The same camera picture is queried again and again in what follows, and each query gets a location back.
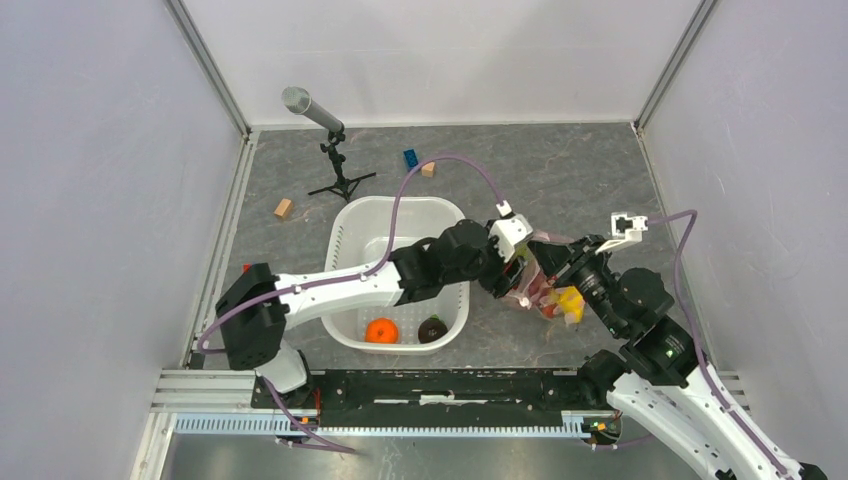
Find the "strawberry bunch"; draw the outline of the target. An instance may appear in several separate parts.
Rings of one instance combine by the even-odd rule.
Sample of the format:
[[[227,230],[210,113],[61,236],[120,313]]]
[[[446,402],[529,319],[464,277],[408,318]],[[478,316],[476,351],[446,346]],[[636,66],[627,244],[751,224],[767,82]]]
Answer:
[[[550,287],[540,287],[529,296],[531,308],[535,309],[543,318],[554,319],[561,313],[559,307],[560,294]]]

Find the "clear zip top bag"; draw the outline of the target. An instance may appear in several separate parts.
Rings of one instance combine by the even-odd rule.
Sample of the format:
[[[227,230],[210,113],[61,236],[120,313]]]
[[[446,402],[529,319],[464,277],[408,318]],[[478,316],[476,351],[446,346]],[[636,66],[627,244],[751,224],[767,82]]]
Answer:
[[[506,283],[507,291],[501,298],[501,301],[511,308],[533,311],[539,316],[541,315],[535,309],[531,308],[529,296],[535,293],[540,287],[547,286],[556,291],[565,288],[554,287],[548,282],[527,245],[522,246],[516,251],[513,260],[504,267],[502,276],[503,281]],[[554,319],[546,320],[558,321],[569,325],[559,315]]]

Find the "yellow pear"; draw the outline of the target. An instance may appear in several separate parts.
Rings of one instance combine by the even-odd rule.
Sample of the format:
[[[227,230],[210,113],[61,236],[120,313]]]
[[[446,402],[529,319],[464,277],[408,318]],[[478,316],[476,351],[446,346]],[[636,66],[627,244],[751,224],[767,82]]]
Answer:
[[[585,301],[576,287],[569,286],[557,291],[555,314],[562,316],[566,324],[581,323],[584,312]]]

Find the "white plastic basket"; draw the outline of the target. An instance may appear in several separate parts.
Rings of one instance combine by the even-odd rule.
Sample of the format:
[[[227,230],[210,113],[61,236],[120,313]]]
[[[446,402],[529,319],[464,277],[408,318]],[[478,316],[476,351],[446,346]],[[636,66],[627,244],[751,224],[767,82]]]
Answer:
[[[371,266],[382,258],[388,244],[393,196],[368,196],[352,201],[336,216],[324,269]],[[437,237],[463,220],[465,214],[452,202],[438,197],[404,197],[399,204],[394,248],[409,246],[425,237]],[[470,284],[446,286],[437,297],[400,307],[361,307],[323,316],[321,322],[338,343],[370,354],[431,355],[452,342],[464,328],[470,303]],[[441,339],[421,344],[419,325],[437,315],[449,327]],[[376,318],[393,320],[400,330],[396,344],[368,343],[366,326]]]

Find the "orange tangerine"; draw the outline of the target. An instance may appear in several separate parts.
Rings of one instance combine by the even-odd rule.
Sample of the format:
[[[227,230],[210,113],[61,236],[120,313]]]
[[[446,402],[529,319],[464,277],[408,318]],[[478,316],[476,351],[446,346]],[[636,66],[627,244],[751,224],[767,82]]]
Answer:
[[[389,318],[376,318],[366,326],[364,340],[368,343],[396,344],[399,339],[400,330]]]

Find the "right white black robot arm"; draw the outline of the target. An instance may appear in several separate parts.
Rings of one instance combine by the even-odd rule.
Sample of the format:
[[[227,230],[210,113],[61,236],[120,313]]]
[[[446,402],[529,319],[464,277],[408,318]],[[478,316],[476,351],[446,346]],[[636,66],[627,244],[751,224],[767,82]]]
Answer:
[[[659,273],[613,272],[606,241],[532,240],[528,247],[556,287],[574,287],[617,339],[579,369],[577,392],[591,408],[609,406],[636,420],[703,479],[823,479],[814,464],[786,454],[722,383],[693,333],[672,319]]]

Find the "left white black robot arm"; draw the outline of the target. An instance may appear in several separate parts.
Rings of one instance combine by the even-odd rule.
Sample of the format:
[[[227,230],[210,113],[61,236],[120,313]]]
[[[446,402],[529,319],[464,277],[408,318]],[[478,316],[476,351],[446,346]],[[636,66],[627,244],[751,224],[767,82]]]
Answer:
[[[487,225],[463,219],[437,237],[388,252],[374,265],[296,277],[257,263],[219,299],[210,328],[221,333],[230,369],[284,372],[276,394],[288,406],[302,407],[313,397],[314,381],[300,354],[285,351],[287,327],[357,309],[427,302],[469,282],[502,297],[512,284],[507,268],[532,233],[521,215]]]

